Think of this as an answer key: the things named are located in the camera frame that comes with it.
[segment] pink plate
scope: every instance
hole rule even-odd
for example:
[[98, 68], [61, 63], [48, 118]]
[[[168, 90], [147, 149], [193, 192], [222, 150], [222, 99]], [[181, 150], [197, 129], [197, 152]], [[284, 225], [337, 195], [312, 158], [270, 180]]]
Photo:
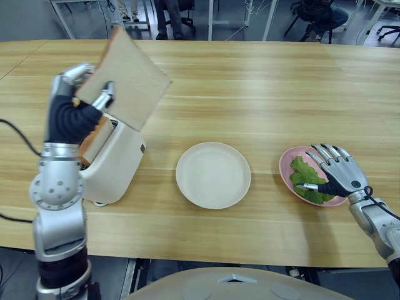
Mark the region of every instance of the pink plate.
[[328, 202], [325, 202], [324, 204], [316, 204], [311, 201], [308, 201], [307, 199], [303, 198], [300, 196], [298, 193], [296, 193], [293, 189], [293, 184], [290, 181], [290, 175], [294, 173], [294, 170], [290, 167], [290, 164], [292, 163], [293, 159], [296, 158], [296, 156], [301, 156], [303, 160], [308, 163], [312, 168], [314, 168], [315, 171], [318, 172], [318, 176], [321, 178], [324, 178], [327, 180], [325, 173], [323, 170], [319, 168], [317, 163], [311, 159], [306, 154], [306, 151], [308, 150], [314, 150], [311, 147], [294, 147], [292, 149], [287, 150], [284, 154], [282, 154], [280, 160], [279, 160], [279, 172], [281, 173], [281, 177], [283, 181], [285, 182], [286, 186], [292, 191], [293, 194], [295, 194], [297, 197], [302, 199], [303, 201], [306, 201], [309, 204], [316, 205], [316, 206], [324, 206], [324, 207], [333, 207], [333, 206], [338, 206], [344, 202], [346, 202], [346, 198], [336, 196], [332, 200], [329, 200]]

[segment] gray floor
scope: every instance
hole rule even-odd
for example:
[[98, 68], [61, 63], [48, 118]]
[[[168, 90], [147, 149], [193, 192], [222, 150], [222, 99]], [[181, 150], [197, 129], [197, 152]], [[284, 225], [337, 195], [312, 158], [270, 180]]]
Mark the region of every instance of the gray floor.
[[[119, 300], [128, 266], [128, 259], [90, 256], [92, 279], [100, 284], [102, 299]], [[0, 300], [33, 300], [38, 280], [37, 262], [33, 254], [0, 247], [0, 266], [4, 274], [0, 282]], [[147, 283], [175, 272], [194, 268], [235, 266], [286, 273], [284, 266], [231, 265], [216, 262], [152, 260]], [[345, 269], [318, 271], [320, 285], [356, 300], [399, 299], [399, 289], [388, 269]]]
[[[102, 298], [119, 300], [128, 258], [90, 256], [92, 279], [100, 284]], [[33, 300], [38, 280], [38, 263], [30, 253], [0, 247], [0, 300]]]
[[[143, 5], [139, 2], [139, 18], [145, 20]], [[150, 0], [146, 0], [147, 10], [149, 12], [149, 21], [151, 30], [147, 30], [146, 25], [127, 27], [128, 32], [136, 39], [154, 39], [157, 34], [156, 18], [152, 12]], [[293, 19], [289, 11], [290, 4], [294, 0], [279, 0], [275, 17], [272, 22], [268, 41], [297, 41], [303, 35], [306, 23], [299, 20], [293, 27], [292, 31], [283, 38], [283, 33]], [[109, 20], [113, 15], [106, 7], [104, 1], [92, 2], [91, 8], [83, 4], [83, 2], [69, 3], [66, 5], [60, 4], [60, 9], [66, 22], [71, 27], [71, 30], [79, 39], [106, 39], [111, 31], [111, 23]], [[336, 4], [344, 8], [349, 14], [356, 9], [355, 1], [337, 0]], [[214, 25], [213, 39], [223, 41], [226, 39], [235, 41], [260, 41], [266, 19], [269, 13], [271, 0], [254, 0], [255, 9], [258, 14], [251, 16], [249, 27], [242, 28], [244, 20], [244, 1], [243, 0], [220, 0], [220, 10], [217, 10], [217, 5], [214, 8], [215, 20], [230, 20], [237, 21], [238, 26]], [[334, 43], [336, 44], [355, 44], [359, 33], [370, 18], [368, 13], [371, 10], [372, 4], [367, 1], [365, 7], [361, 7], [355, 15], [354, 22], [344, 31], [343, 27], [334, 31]], [[197, 0], [196, 7], [193, 12], [194, 23], [197, 27], [197, 34], [193, 36], [189, 28], [185, 28], [186, 37], [188, 39], [206, 40], [208, 38], [208, 0]], [[399, 17], [393, 12], [387, 13], [374, 27], [372, 33], [368, 37], [364, 45], [366, 46], [382, 46], [388, 47], [392, 44], [396, 34], [386, 37], [382, 42], [377, 41], [375, 35], [376, 30], [383, 24], [400, 25]], [[48, 0], [13, 0], [0, 1], [0, 26], [4, 28], [0, 32], [0, 41], [18, 41], [28, 39], [66, 39], [68, 38], [64, 29], [53, 11]], [[173, 36], [171, 28], [169, 28], [169, 36]], [[396, 43], [396, 47], [400, 47], [400, 39]]]

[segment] person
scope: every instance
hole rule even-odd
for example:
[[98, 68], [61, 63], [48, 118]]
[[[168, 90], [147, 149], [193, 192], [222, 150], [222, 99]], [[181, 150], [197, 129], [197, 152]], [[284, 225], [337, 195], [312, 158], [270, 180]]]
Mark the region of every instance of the person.
[[174, 39], [184, 39], [178, 0], [154, 0], [154, 3], [156, 5], [158, 29], [158, 35], [156, 36], [156, 39], [168, 39], [164, 5], [167, 7], [169, 19], [171, 20]]
[[[126, 5], [124, 0], [118, 0], [119, 12], [122, 15], [123, 21], [130, 21], [131, 18], [128, 15], [128, 10], [126, 9]], [[138, 18], [138, 0], [131, 0], [131, 12], [132, 12], [132, 20], [134, 22], [139, 22]]]
[[313, 31], [309, 33], [310, 41], [321, 41], [326, 31], [338, 28], [347, 22], [349, 14], [335, 4], [331, 4], [331, 14], [328, 10], [330, 0], [302, 0], [302, 10], [310, 19], [319, 18]]

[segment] white plate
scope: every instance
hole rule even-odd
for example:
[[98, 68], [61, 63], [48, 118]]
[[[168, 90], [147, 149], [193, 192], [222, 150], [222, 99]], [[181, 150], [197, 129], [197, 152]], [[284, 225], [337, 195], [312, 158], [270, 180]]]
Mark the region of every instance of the white plate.
[[249, 190], [250, 167], [239, 151], [220, 142], [189, 148], [176, 166], [176, 182], [185, 197], [202, 208], [238, 203]]

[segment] robotic arm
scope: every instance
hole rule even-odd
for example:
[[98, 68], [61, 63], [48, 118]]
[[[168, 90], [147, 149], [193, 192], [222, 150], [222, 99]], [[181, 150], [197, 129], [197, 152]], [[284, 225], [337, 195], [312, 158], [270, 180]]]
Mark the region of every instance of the robotic arm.
[[372, 239], [378, 253], [386, 260], [400, 287], [400, 219], [380, 198], [372, 197], [373, 189], [354, 158], [343, 148], [328, 144], [311, 145], [307, 154], [325, 172], [325, 184], [298, 184], [300, 188], [324, 194], [348, 197], [349, 210], [361, 229]]
[[108, 82], [91, 105], [73, 104], [76, 88], [93, 71], [94, 66], [80, 64], [57, 75], [52, 83], [39, 174], [29, 190], [39, 211], [33, 221], [39, 300], [100, 299], [98, 285], [90, 283], [84, 182], [77, 150], [113, 102], [113, 83]]

